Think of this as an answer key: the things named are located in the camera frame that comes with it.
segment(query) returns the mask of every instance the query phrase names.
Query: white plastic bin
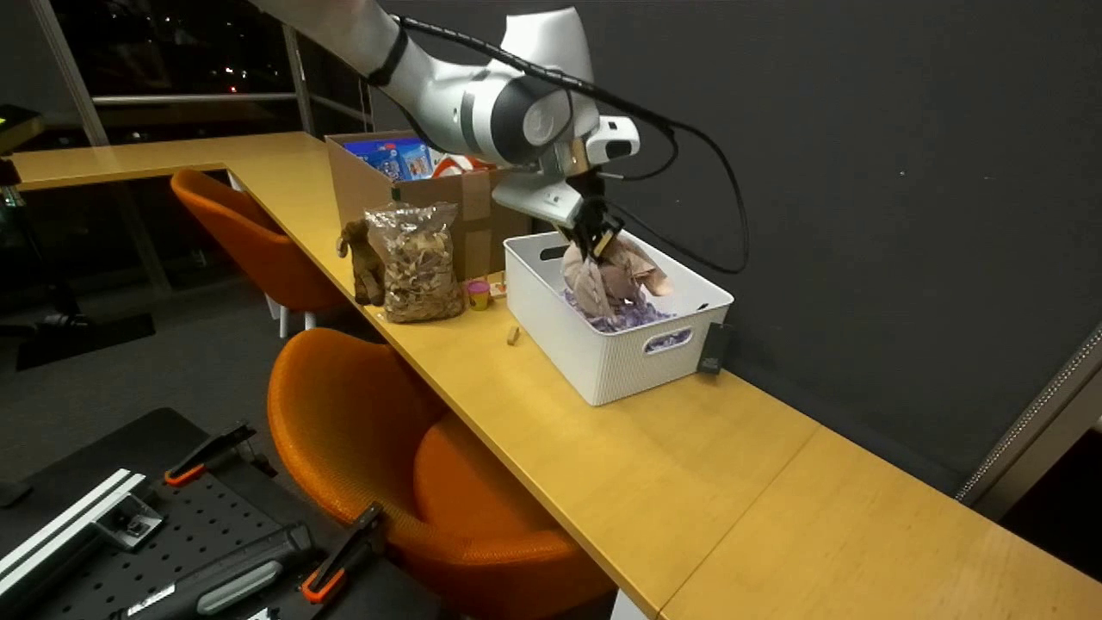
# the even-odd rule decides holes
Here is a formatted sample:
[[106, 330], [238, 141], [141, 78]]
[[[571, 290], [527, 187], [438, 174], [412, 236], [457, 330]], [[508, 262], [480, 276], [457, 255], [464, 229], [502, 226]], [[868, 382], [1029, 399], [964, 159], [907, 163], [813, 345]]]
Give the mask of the white plastic bin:
[[672, 316], [618, 333], [594, 328], [582, 309], [566, 299], [563, 259], [544, 259], [548, 251], [563, 255], [553, 248], [568, 243], [559, 229], [502, 240], [509, 314], [594, 407], [694, 374], [708, 325], [723, 325], [733, 302], [727, 290], [689, 273], [648, 240], [626, 236], [669, 276], [672, 294], [651, 295], [651, 302]]

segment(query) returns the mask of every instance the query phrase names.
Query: desk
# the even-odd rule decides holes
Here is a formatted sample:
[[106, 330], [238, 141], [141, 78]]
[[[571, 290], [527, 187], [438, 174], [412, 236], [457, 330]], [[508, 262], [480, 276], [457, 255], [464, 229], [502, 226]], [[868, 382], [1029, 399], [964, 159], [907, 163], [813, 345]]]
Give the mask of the desk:
[[[309, 134], [29, 150], [17, 165], [29, 188], [230, 167], [351, 295], [326, 154]], [[900, 615], [940, 599], [933, 608], [960, 615], [1102, 615], [1092, 580], [731, 372], [590, 410], [532, 337], [508, 345], [502, 306], [442, 325], [366, 316], [651, 614]]]

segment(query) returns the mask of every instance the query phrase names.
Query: chair backrest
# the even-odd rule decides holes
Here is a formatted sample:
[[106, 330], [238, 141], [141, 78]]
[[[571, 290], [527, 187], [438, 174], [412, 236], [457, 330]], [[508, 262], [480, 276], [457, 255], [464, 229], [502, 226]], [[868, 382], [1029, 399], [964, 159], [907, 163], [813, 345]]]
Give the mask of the chair backrest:
[[277, 302], [291, 309], [324, 309], [342, 299], [247, 192], [196, 167], [176, 173], [170, 187], [236, 266]]

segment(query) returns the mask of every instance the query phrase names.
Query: cardboard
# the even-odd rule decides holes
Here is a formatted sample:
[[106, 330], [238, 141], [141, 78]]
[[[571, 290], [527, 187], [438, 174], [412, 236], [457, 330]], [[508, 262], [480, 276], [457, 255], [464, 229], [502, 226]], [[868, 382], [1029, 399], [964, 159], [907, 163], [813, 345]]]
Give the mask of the cardboard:
[[454, 226], [454, 259], [457, 276], [475, 279], [485, 273], [502, 273], [502, 236], [532, 234], [533, 221], [502, 211], [494, 203], [494, 173], [464, 173], [444, 178], [418, 178], [418, 183], [393, 183], [386, 173], [371, 167], [366, 159], [349, 150], [345, 146], [376, 139], [376, 134], [326, 134], [326, 159], [335, 173], [335, 192], [342, 221], [361, 221], [366, 211], [386, 211], [393, 203], [454, 203], [457, 226]]

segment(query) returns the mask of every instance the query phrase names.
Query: black cable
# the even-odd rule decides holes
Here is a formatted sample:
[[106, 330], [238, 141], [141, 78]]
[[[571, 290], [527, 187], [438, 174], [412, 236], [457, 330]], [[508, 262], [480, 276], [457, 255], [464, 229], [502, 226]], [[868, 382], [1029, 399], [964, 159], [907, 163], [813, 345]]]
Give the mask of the black cable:
[[483, 39], [473, 39], [473, 33], [461, 33], [461, 32], [450, 32], [450, 26], [438, 26], [438, 23], [426, 23], [426, 22], [418, 22], [418, 18], [397, 18], [397, 22], [401, 22], [401, 26], [410, 26], [410, 32], [419, 32], [419, 33], [434, 33], [434, 39], [444, 39], [444, 42], [475, 47], [475, 53], [495, 59], [495, 62], [508, 62], [508, 64], [533, 77], [533, 78], [544, 78], [544, 84], [550, 84], [550, 86], [563, 86], [563, 90], [571, 90], [571, 92], [604, 101], [604, 102], [609, 102], [609, 107], [618, 107], [618, 110], [622, 110], [622, 113], [630, 113], [630, 116], [648, 121], [659, 134], [669, 139], [672, 159], [660, 163], [659, 167], [645, 173], [645, 178], [665, 173], [665, 167], [676, 163], [676, 154], [679, 154], [679, 139], [676, 139], [676, 131], [684, 131], [684, 134], [700, 139], [700, 141], [720, 159], [723, 174], [727, 174], [731, 192], [733, 192], [733, 211], [736, 211], [736, 221], [742, 221], [742, 266], [731, 268], [731, 266], [718, 266], [718, 262], [708, 262], [708, 259], [704, 259], [704, 255], [696, 255], [696, 251], [689, 251], [689, 255], [696, 255], [704, 266], [708, 266], [708, 268], [718, 268], [718, 273], [727, 273], [727, 276], [745, 279], [745, 268], [752, 266], [752, 234], [749, 234], [749, 229], [752, 229], [752, 226], [749, 226], [752, 217], [749, 217], [749, 208], [745, 208], [745, 188], [742, 188], [742, 183], [736, 183], [736, 173], [733, 173], [727, 150], [723, 150], [705, 131], [700, 131], [700, 127], [694, 127], [694, 123], [681, 123], [681, 121], [672, 121], [672, 116], [651, 110], [651, 107], [641, 107], [641, 102], [635, 102], [635, 101], [626, 101], [626, 95], [618, 95], [618, 92], [609, 92], [609, 90], [604, 90], [604, 86], [596, 86], [596, 84], [590, 84], [590, 78], [568, 77], [568, 71], [563, 71], [563, 68], [537, 64], [537, 62], [532, 62], [532, 59], [522, 59], [522, 56], [514, 56], [514, 53], [508, 53], [508, 47], [498, 47], [498, 45], [488, 45], [488, 42], [483, 42]]

